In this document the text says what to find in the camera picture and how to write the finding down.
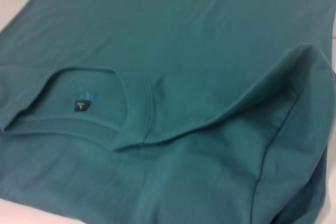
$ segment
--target white surface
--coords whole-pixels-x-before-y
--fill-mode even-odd
[[[0,30],[22,9],[28,0],[0,0]],[[333,29],[333,37],[336,38],[336,25]],[[336,39],[333,40],[333,59],[336,59]],[[20,207],[0,200],[0,223],[3,224],[68,224],[77,221],[58,218],[54,215],[28,207]],[[331,136],[328,152],[327,167],[327,196],[324,207],[316,222],[317,224],[336,223],[336,127]]]

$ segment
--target t-shirt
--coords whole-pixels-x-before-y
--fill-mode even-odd
[[[0,197],[88,224],[309,224],[336,0],[30,0],[0,34]]]

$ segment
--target teal fabric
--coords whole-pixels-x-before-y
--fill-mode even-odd
[[[88,224],[313,223],[335,6],[30,0],[0,34],[0,197]]]

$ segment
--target seam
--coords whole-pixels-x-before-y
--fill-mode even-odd
[[[279,133],[281,132],[283,126],[285,125],[289,115],[291,114],[291,111],[292,109],[295,107],[297,101],[299,100],[299,96],[296,97],[295,101],[293,102],[291,108],[289,109],[285,119],[283,120],[283,122],[281,123],[281,126],[279,127],[278,131],[274,134],[273,138],[271,139],[271,141],[268,143],[268,145],[266,146],[266,149],[265,149],[265,152],[264,152],[264,155],[263,155],[263,159],[261,161],[261,168],[260,168],[260,173],[259,173],[259,176],[256,180],[256,183],[254,185],[254,188],[253,188],[253,194],[252,194],[252,200],[251,200],[251,209],[250,209],[250,221],[249,221],[249,224],[253,224],[253,206],[254,206],[254,201],[255,201],[255,196],[256,196],[256,192],[257,192],[257,187],[258,187],[258,184],[259,182],[261,181],[261,176],[262,176],[262,172],[264,170],[264,164],[265,164],[265,160],[266,160],[266,156],[267,156],[267,153],[268,153],[268,150],[271,146],[271,144],[275,141],[275,139],[277,138],[277,136],[279,135]]]

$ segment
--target black label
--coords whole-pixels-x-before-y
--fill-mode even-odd
[[[88,109],[89,101],[76,101],[75,111],[77,112],[85,112]]]

